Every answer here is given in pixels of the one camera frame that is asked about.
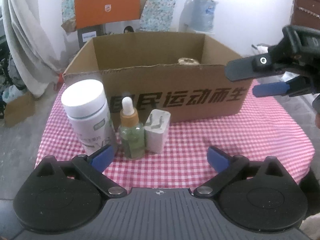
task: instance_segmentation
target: white label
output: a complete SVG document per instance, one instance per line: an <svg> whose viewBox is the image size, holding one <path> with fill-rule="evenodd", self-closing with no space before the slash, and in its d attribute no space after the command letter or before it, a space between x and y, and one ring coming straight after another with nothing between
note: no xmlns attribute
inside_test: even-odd
<svg viewBox="0 0 320 240"><path fill-rule="evenodd" d="M88 40L90 40L93 37L97 37L97 32L89 32L89 33L82 33L82 41L83 42L87 42Z"/></svg>

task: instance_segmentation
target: orange box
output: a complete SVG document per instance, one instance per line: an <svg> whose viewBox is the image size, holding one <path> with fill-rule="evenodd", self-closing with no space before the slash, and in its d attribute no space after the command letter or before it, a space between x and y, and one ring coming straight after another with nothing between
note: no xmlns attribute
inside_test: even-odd
<svg viewBox="0 0 320 240"><path fill-rule="evenodd" d="M140 0L75 0L76 28L140 19Z"/></svg>

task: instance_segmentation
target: concrete floor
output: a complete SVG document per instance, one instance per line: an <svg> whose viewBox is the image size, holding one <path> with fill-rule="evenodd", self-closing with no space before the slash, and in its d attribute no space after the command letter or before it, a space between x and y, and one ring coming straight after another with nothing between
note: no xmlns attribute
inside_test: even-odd
<svg viewBox="0 0 320 240"><path fill-rule="evenodd" d="M274 82L262 79L261 82ZM35 166L36 156L56 92L49 87L36 102L36 114L12 128L0 121L0 199L13 199ZM311 168L320 180L320 130L314 124L315 113L301 98L276 97L280 104L311 139L316 155Z"/></svg>
<svg viewBox="0 0 320 240"><path fill-rule="evenodd" d="M49 86L36 101L36 113L14 127L6 127L0 120L0 199L13 199L34 169L56 94Z"/></svg>

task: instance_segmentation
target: white charger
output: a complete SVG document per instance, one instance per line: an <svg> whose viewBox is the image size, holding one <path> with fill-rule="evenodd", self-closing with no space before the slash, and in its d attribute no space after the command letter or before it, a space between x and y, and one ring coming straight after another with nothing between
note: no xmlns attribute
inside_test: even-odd
<svg viewBox="0 0 320 240"><path fill-rule="evenodd" d="M164 143L169 132L171 114L167 111L153 109L144 126L146 149L154 153L163 153Z"/></svg>

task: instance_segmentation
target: blue gripper pad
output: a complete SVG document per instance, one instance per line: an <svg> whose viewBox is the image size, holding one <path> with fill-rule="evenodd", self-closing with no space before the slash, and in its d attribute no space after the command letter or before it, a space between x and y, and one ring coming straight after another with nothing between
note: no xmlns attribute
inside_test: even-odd
<svg viewBox="0 0 320 240"><path fill-rule="evenodd" d="M222 150L210 146L208 148L207 160L212 168L214 168L218 173L228 168L230 165L231 157L227 155Z"/></svg>
<svg viewBox="0 0 320 240"><path fill-rule="evenodd" d="M109 145L109 147L92 158L90 164L97 171L103 172L113 162L114 157L115 152L113 151L113 147Z"/></svg>
<svg viewBox="0 0 320 240"><path fill-rule="evenodd" d="M256 85L252 88L252 94L257 98L284 95L290 89L286 82L275 82Z"/></svg>

